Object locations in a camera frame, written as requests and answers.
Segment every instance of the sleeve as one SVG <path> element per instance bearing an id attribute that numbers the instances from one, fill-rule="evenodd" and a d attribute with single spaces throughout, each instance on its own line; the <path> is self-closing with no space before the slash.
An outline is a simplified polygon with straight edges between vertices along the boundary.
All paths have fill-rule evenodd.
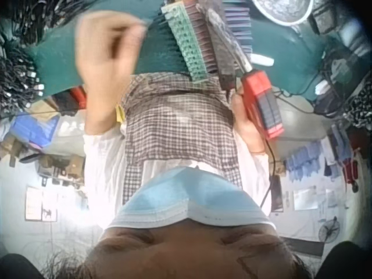
<path id="1" fill-rule="evenodd" d="M 270 187 L 269 156 L 267 154 L 251 154 L 247 145 L 235 130 L 234 138 L 238 149 L 243 190 L 260 206 Z M 271 212 L 271 192 L 269 192 L 264 202 L 262 211 L 266 216 Z"/>
<path id="2" fill-rule="evenodd" d="M 94 222 L 106 228 L 122 204 L 125 141 L 117 124 L 102 135 L 84 135 L 85 187 Z"/>

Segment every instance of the white long sleeve shirt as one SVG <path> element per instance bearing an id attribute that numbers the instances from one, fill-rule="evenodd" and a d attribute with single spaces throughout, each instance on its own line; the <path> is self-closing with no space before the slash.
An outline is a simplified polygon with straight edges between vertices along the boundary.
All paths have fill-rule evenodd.
<path id="1" fill-rule="evenodd" d="M 124 139 L 125 124 L 116 125 L 102 135 L 85 135 L 84 151 L 85 186 L 88 193 L 88 204 L 97 224 L 106 228 L 122 206 L 126 154 Z M 234 130 L 237 145 L 239 169 L 243 190 L 260 205 L 269 183 L 269 158 L 267 155 L 252 155 L 243 139 Z M 215 168 L 204 162 L 194 160 L 147 160 L 144 163 L 142 185 L 177 166 L 199 167 L 201 170 L 222 175 Z M 271 211 L 269 194 L 262 208 L 266 215 Z"/>

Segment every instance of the metal bowl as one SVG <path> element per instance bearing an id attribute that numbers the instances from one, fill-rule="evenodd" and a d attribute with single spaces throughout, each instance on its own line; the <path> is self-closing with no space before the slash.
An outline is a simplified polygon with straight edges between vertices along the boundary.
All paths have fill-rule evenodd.
<path id="1" fill-rule="evenodd" d="M 253 0 L 253 3 L 271 21 L 292 26 L 309 17 L 314 0 Z"/>

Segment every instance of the red object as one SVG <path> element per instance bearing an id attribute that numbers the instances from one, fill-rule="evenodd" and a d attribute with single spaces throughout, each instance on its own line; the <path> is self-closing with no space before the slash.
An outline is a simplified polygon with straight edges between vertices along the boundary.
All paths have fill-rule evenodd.
<path id="1" fill-rule="evenodd" d="M 251 121 L 267 140 L 284 132 L 271 82 L 264 71 L 252 70 L 241 78 L 244 106 Z"/>
<path id="2" fill-rule="evenodd" d="M 351 161 L 350 159 L 345 160 L 342 172 L 344 173 L 346 183 L 353 183 L 358 179 L 358 162 L 356 160 Z"/>
<path id="3" fill-rule="evenodd" d="M 85 109 L 87 107 L 87 96 L 81 86 L 72 88 L 70 94 L 79 104 L 80 109 Z"/>

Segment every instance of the forehead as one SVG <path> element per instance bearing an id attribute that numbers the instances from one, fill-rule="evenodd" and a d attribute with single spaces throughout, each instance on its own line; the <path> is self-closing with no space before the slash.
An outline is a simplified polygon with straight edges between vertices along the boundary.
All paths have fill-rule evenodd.
<path id="1" fill-rule="evenodd" d="M 191 246 L 168 242 L 129 252 L 98 252 L 90 262 L 98 278 L 288 278 L 290 254 L 281 245 L 250 252 L 221 245 Z"/>

